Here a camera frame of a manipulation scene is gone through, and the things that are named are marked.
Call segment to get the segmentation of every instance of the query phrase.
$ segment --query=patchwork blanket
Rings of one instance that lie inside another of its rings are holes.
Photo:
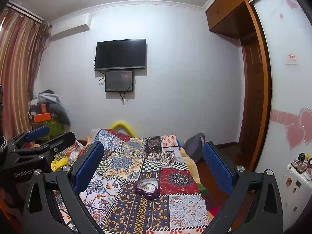
[[[199,234],[210,222],[202,186],[189,172],[175,135],[133,138],[109,129],[95,129],[88,144],[105,148],[80,198],[104,233]],[[135,181],[156,178],[160,196],[147,200],[134,191]],[[63,219],[77,231],[60,193],[55,192]]]

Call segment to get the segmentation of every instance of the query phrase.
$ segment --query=television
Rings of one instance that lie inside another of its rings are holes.
[[[145,57],[146,39],[98,42],[94,70],[145,68]]]
[[[109,70],[105,75],[105,92],[133,91],[133,70]]]

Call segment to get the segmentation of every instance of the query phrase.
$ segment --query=metal bolt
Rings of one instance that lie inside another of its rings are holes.
[[[65,172],[68,172],[71,169],[71,167],[69,165],[65,165],[62,170]]]
[[[35,175],[39,175],[40,173],[41,173],[41,170],[40,170],[40,169],[37,169],[37,170],[34,171],[34,174],[35,174]]]
[[[242,173],[243,171],[245,171],[245,167],[242,165],[238,165],[238,166],[236,166],[236,170],[238,170],[239,172]]]
[[[272,176],[272,175],[273,175],[273,172],[272,172],[272,170],[267,169],[267,170],[266,170],[266,174],[268,174],[268,175]]]

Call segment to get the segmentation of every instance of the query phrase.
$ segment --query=curtain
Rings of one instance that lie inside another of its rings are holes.
[[[31,130],[27,103],[32,99],[49,22],[42,24],[5,8],[0,15],[0,84],[4,97],[3,132],[7,139]]]

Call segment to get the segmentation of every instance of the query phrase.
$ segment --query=bedspread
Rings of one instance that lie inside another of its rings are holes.
[[[94,129],[84,151],[94,141],[104,145],[104,156],[80,198],[104,233],[198,234],[207,227],[202,186],[189,172],[175,135],[141,139]],[[133,184],[152,177],[160,196],[147,200]],[[77,231],[58,191],[55,196],[66,225]]]

